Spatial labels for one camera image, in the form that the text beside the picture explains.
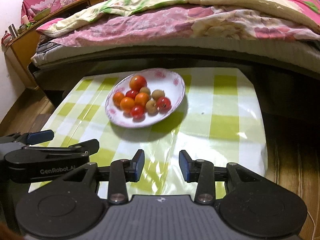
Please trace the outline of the mandarin orange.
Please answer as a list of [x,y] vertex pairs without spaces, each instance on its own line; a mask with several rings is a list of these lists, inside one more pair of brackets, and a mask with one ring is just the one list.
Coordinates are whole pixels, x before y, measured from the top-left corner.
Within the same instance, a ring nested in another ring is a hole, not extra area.
[[146,93],[138,93],[135,98],[135,104],[145,107],[146,103],[150,100],[150,96]]
[[125,113],[130,113],[131,109],[135,106],[135,100],[130,97],[124,97],[120,102],[120,108]]
[[120,107],[120,103],[125,98],[125,95],[122,92],[116,92],[114,93],[112,100],[116,107]]

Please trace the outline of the cherry tomato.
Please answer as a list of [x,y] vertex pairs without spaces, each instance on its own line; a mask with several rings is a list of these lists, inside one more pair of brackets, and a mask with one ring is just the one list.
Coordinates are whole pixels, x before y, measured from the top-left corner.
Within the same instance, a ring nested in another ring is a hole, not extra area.
[[137,94],[139,93],[139,91],[136,91],[136,90],[128,90],[126,93],[125,93],[125,96],[128,97],[128,98],[132,98],[133,100],[135,100]]
[[130,115],[134,119],[141,119],[144,117],[144,114],[145,114],[145,108],[142,105],[135,105],[130,111]]
[[165,112],[168,111],[169,109],[171,109],[171,101],[167,98],[167,97],[160,97],[157,101],[156,101],[156,105],[159,109],[159,111],[161,112]]

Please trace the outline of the longan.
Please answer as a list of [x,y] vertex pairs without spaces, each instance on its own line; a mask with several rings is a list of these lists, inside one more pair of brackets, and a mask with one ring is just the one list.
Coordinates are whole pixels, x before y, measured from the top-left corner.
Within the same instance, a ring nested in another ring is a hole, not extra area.
[[163,90],[156,89],[152,92],[151,96],[153,100],[157,101],[159,98],[165,97],[165,92]]
[[151,95],[150,89],[148,87],[142,87],[139,92]]
[[158,112],[156,101],[151,99],[145,105],[145,110],[149,115],[154,115]]

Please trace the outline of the large red-orange tomato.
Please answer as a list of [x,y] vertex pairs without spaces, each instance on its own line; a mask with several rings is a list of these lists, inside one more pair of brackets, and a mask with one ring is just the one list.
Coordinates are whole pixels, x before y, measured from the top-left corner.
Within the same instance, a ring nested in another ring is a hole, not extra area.
[[129,82],[129,87],[135,91],[140,91],[143,87],[146,87],[146,86],[147,86],[147,81],[145,77],[140,75],[133,76]]

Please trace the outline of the longan front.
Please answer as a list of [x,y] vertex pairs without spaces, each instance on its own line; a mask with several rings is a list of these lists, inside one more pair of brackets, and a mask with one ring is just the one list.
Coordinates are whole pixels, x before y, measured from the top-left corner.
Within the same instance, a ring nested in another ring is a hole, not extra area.
[[156,89],[152,92],[151,96],[153,100],[157,101],[159,98],[165,97],[165,92],[163,90]]

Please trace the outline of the green checked tablecloth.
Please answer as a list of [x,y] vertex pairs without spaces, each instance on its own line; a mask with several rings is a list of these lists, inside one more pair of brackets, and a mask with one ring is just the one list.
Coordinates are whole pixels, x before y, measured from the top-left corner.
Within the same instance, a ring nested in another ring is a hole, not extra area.
[[130,159],[145,152],[139,182],[129,183],[129,194],[194,194],[186,183],[178,154],[215,166],[229,162],[264,175],[267,171],[265,129],[253,84],[236,68],[183,68],[185,83],[181,105],[169,117],[150,127],[127,129],[112,124],[105,113],[111,89],[127,73],[84,77],[57,107],[44,129],[55,136],[49,147],[66,147],[97,139],[99,151],[90,157],[99,166]]

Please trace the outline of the wooden bedside cabinet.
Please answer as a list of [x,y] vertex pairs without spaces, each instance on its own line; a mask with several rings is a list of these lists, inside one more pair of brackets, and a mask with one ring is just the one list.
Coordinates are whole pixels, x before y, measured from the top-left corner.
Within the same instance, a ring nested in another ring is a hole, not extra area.
[[36,29],[54,18],[68,17],[102,1],[104,0],[75,1],[35,23],[9,43],[7,51],[4,53],[5,59],[11,64],[26,88],[35,89],[37,87],[33,76],[28,70],[31,57],[36,53],[37,44],[40,40],[40,34]]

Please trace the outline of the white floral plate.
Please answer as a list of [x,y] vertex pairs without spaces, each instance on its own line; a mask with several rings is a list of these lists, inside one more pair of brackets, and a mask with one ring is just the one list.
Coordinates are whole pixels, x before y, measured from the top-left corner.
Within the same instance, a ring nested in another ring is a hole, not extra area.
[[105,113],[123,128],[156,124],[178,108],[185,96],[185,82],[172,70],[153,68],[121,79],[107,96]]

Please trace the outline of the pink floral bed sheet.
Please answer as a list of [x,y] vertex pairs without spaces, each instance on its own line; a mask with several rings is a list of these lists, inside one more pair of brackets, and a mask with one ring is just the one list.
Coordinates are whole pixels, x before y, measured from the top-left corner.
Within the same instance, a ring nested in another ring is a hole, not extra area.
[[319,43],[310,28],[257,10],[214,5],[180,5],[132,16],[107,14],[65,34],[50,34],[54,21],[37,29],[43,42],[65,47],[138,44],[172,38],[221,37],[235,40],[280,40]]

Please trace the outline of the dark bed frame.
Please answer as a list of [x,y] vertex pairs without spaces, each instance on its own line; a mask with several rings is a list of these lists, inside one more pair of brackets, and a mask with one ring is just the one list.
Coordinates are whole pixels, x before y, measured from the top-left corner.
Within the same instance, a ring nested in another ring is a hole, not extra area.
[[239,53],[85,56],[43,67],[31,63],[29,72],[54,105],[84,76],[137,72],[150,68],[238,68],[253,83],[268,129],[297,137],[319,136],[319,73],[271,59],[247,59]]

